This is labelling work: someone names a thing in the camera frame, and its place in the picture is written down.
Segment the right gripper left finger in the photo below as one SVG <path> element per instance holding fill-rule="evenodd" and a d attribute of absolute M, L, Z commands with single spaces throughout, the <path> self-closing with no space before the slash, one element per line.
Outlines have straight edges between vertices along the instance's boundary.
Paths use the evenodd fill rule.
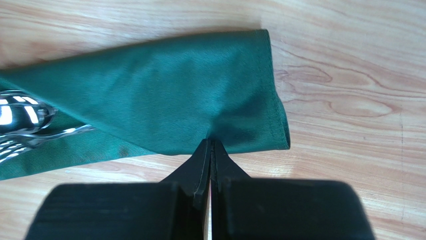
<path fill-rule="evenodd" d="M 62 184 L 39 208 L 28 240 L 204 240 L 211 141 L 160 182 Z"/>

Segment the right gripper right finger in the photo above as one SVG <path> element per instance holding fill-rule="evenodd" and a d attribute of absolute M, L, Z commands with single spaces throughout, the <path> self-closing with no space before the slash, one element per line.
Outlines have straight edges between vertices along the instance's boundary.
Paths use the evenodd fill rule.
<path fill-rule="evenodd" d="M 335 180 L 253 178 L 211 142 L 215 240 L 373 240 L 354 189 Z"/>

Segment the dark green cloth napkin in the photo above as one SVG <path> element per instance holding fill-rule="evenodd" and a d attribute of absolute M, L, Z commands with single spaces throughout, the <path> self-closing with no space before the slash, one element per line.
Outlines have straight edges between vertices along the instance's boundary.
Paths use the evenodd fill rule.
<path fill-rule="evenodd" d="M 4 161 L 2 180 L 127 157 L 190 155 L 205 138 L 221 141 L 230 154 L 291 146 L 265 29 L 166 38 L 3 69 L 0 88 L 57 108 L 47 134 L 94 126 Z"/>

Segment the shiny metal spoon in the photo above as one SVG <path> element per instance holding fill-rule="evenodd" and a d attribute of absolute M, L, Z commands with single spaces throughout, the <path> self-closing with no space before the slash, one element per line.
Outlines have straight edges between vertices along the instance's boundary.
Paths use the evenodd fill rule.
<path fill-rule="evenodd" d="M 33 134 L 47 128 L 57 109 L 20 90 L 0 92 L 0 134 Z"/>

